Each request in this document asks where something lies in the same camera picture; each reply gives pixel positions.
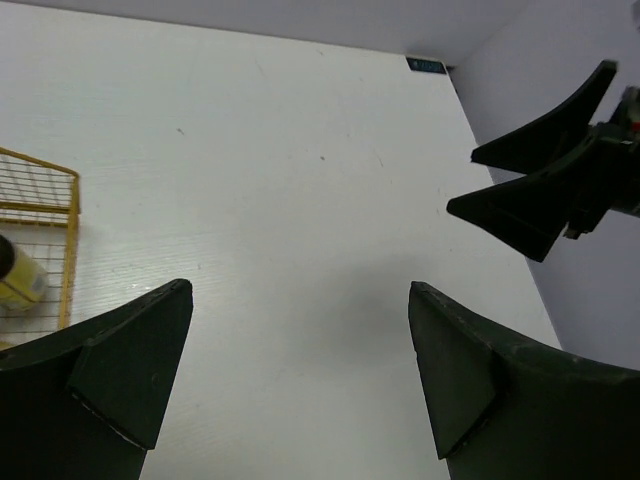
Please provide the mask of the blue table label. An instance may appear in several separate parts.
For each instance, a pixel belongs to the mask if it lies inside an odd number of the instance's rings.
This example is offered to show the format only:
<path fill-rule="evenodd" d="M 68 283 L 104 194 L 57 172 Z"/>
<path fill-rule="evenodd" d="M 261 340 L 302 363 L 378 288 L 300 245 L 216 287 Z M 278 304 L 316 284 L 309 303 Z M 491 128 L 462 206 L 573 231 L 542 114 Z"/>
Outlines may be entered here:
<path fill-rule="evenodd" d="M 406 61 L 411 71 L 439 75 L 448 74 L 446 66 L 440 61 L 409 56 L 406 57 Z"/>

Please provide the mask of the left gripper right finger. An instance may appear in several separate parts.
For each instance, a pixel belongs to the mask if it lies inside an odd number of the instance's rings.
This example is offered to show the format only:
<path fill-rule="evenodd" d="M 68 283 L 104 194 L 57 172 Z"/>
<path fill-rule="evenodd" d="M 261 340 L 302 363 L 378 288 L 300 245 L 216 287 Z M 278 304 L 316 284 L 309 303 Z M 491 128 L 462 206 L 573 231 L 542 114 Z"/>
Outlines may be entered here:
<path fill-rule="evenodd" d="M 453 479 L 635 479 L 639 374 L 547 346 L 412 284 L 408 320 Z"/>

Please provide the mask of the small yellow bottle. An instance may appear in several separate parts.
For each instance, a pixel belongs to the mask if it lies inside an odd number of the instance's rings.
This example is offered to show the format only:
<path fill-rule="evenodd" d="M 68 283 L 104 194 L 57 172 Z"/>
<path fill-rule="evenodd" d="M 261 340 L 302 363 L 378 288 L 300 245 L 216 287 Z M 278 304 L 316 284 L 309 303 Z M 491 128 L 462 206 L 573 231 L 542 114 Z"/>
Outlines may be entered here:
<path fill-rule="evenodd" d="M 9 311 L 27 311 L 43 298 L 47 272 L 31 256 L 1 236 L 1 306 Z"/>

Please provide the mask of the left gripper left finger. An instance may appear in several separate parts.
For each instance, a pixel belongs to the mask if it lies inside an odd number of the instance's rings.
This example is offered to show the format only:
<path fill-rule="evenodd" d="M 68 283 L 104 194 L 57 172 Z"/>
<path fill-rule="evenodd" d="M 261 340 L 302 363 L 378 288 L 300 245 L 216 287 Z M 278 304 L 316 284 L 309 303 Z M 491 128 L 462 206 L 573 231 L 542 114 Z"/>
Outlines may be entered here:
<path fill-rule="evenodd" d="M 139 478 L 158 441 L 192 313 L 192 285 L 175 279 L 2 351 L 2 478 Z"/>

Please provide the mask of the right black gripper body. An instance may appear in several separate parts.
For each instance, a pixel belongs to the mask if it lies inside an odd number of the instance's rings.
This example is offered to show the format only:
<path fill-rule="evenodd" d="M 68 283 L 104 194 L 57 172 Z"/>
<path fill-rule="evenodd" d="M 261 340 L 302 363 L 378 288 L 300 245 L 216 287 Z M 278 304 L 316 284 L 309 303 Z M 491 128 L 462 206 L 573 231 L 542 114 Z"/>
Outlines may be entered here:
<path fill-rule="evenodd" d="M 606 122 L 591 130 L 587 177 L 564 236 L 592 232 L 614 210 L 639 215 L 639 89 L 627 87 Z"/>

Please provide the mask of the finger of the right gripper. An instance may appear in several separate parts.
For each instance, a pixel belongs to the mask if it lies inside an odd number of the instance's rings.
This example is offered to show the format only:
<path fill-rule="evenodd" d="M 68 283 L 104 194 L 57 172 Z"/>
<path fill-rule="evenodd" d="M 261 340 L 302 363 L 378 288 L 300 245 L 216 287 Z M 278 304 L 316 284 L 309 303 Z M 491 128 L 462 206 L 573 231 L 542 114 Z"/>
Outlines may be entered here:
<path fill-rule="evenodd" d="M 589 131 L 589 122 L 618 69 L 603 60 L 565 101 L 545 115 L 473 150 L 471 161 L 528 175 L 562 157 Z"/>
<path fill-rule="evenodd" d="M 456 197 L 446 210 L 541 262 L 560 235 L 577 239 L 600 221 L 593 192 L 599 166 L 598 149 L 577 149 L 515 180 Z"/>

